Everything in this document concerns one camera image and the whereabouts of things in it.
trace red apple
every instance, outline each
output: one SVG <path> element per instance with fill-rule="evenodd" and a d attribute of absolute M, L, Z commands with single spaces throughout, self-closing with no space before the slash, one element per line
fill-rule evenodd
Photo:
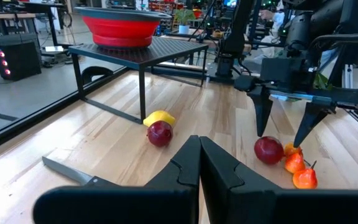
<path fill-rule="evenodd" d="M 147 128 L 149 141 L 157 147 L 169 144 L 173 136 L 172 127 L 165 121 L 156 121 Z"/>
<path fill-rule="evenodd" d="M 256 157 L 268 165 L 280 162 L 284 156 L 284 149 L 280 141 L 270 136 L 258 139 L 255 142 L 254 151 Z"/>

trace knife blade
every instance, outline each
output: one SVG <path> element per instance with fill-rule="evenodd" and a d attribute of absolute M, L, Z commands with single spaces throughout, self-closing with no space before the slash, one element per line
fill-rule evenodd
<path fill-rule="evenodd" d="M 82 186 L 97 186 L 97 187 L 118 186 L 117 184 L 114 184 L 108 180 L 104 180 L 100 177 L 85 174 L 82 171 L 70 168 L 61 163 L 48 159 L 44 156 L 42 157 L 42 161 L 47 167 L 51 168 L 52 170 L 58 172 L 61 175 L 64 175 L 65 177 L 70 178 L 71 180 L 77 181 Z"/>

